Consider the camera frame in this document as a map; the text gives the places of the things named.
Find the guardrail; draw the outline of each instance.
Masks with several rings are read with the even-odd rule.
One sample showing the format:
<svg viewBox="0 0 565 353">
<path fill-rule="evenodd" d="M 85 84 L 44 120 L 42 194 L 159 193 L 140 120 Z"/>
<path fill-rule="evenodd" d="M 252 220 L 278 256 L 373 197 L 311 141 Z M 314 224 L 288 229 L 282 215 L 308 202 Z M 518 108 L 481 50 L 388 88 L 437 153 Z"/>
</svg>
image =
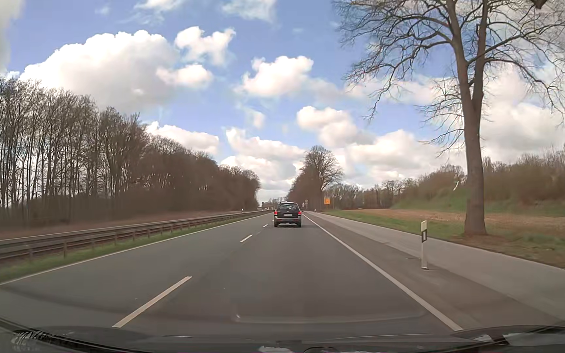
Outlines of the guardrail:
<svg viewBox="0 0 565 353">
<path fill-rule="evenodd" d="M 16 239 L 0 240 L 0 262 L 26 258 L 33 261 L 36 256 L 51 253 L 67 254 L 73 249 L 90 247 L 92 249 L 100 244 L 114 243 L 124 239 L 135 241 L 140 237 L 150 237 L 154 234 L 163 232 L 173 232 L 190 229 L 205 224 L 215 224 L 248 216 L 256 216 L 271 212 L 254 211 L 230 213 L 224 215 L 214 215 L 208 217 L 197 217 L 190 219 L 180 219 L 176 221 L 162 221 L 143 224 L 133 224 L 129 226 L 118 226 L 88 230 L 78 230 L 74 232 L 64 232 L 56 234 L 46 234 L 43 236 L 31 236 Z"/>
</svg>

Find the grass strip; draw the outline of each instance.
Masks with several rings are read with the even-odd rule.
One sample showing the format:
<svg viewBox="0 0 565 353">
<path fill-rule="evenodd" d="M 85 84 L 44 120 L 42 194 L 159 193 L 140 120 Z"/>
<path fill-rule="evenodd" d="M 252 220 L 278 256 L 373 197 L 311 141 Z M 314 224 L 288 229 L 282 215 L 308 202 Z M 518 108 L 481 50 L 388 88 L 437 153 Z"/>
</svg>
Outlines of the grass strip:
<svg viewBox="0 0 565 353">
<path fill-rule="evenodd" d="M 114 245 L 114 243 L 100 244 L 100 245 L 96 245 L 95 249 L 89 247 L 89 248 L 69 250 L 69 252 L 67 253 L 67 257 L 64 257 L 63 253 L 59 253 L 59 254 L 49 254 L 45 256 L 39 256 L 36 257 L 33 261 L 29 261 L 29 260 L 18 261 L 9 266 L 0 267 L 0 283 L 9 281 L 11 279 L 31 275 L 33 273 L 45 271 L 48 269 L 65 266 L 67 264 L 72 264 L 83 260 L 97 258 L 99 256 L 116 253 L 118 251 L 132 249 L 133 247 L 152 244 L 158 241 L 163 241 L 166 239 L 183 236 L 185 234 L 191 234 L 199 230 L 205 230 L 213 227 L 223 226 L 224 224 L 229 224 L 232 222 L 241 221 L 244 219 L 253 218 L 257 216 L 258 215 L 250 215 L 246 217 L 231 219 L 228 221 L 205 224 L 202 226 L 195 226 L 192 227 L 191 229 L 175 230 L 173 232 L 163 232 L 162 235 L 160 233 L 157 233 L 151 235 L 149 238 L 147 238 L 146 236 L 140 236 L 136 238 L 134 241 L 121 240 L 117 242 L 116 245 Z"/>
<path fill-rule="evenodd" d="M 354 210 L 329 210 L 324 213 L 375 226 L 420 234 L 420 221 L 395 219 Z M 429 237 L 565 268 L 564 237 L 493 226 L 488 226 L 490 233 L 488 236 L 464 236 L 463 222 L 428 221 L 428 226 Z"/>
</svg>

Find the dark suv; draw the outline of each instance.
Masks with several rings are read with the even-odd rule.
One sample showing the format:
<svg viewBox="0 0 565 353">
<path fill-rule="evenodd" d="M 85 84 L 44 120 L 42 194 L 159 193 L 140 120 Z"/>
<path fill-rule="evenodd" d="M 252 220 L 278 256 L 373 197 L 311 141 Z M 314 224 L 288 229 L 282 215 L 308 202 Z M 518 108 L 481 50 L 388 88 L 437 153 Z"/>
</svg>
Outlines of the dark suv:
<svg viewBox="0 0 565 353">
<path fill-rule="evenodd" d="M 281 202 L 274 211 L 274 227 L 280 223 L 293 223 L 302 227 L 302 211 L 295 202 Z"/>
</svg>

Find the white reflector post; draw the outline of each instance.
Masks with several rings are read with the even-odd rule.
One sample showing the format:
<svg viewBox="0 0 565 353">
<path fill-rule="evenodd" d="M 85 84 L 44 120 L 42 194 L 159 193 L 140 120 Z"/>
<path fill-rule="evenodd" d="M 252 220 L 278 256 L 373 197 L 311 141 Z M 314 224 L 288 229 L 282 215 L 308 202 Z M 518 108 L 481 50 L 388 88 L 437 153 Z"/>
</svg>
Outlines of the white reflector post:
<svg viewBox="0 0 565 353">
<path fill-rule="evenodd" d="M 422 236 L 422 241 L 421 243 L 421 249 L 420 249 L 420 259 L 422 260 L 422 269 L 428 269 L 427 264 L 426 264 L 426 258 L 424 257 L 424 242 L 426 242 L 427 238 L 428 238 L 428 222 L 427 221 L 422 221 L 422 223 L 420 223 L 420 233 Z"/>
</svg>

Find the rear bumper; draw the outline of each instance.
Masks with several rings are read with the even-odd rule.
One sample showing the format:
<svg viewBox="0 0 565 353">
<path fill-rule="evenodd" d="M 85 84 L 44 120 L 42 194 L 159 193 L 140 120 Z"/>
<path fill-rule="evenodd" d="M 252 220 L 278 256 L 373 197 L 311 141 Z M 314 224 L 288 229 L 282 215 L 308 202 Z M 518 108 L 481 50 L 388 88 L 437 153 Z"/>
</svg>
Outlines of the rear bumper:
<svg viewBox="0 0 565 353">
<path fill-rule="evenodd" d="M 276 223 L 298 223 L 302 222 L 302 217 L 298 218 L 274 218 L 274 222 Z"/>
</svg>

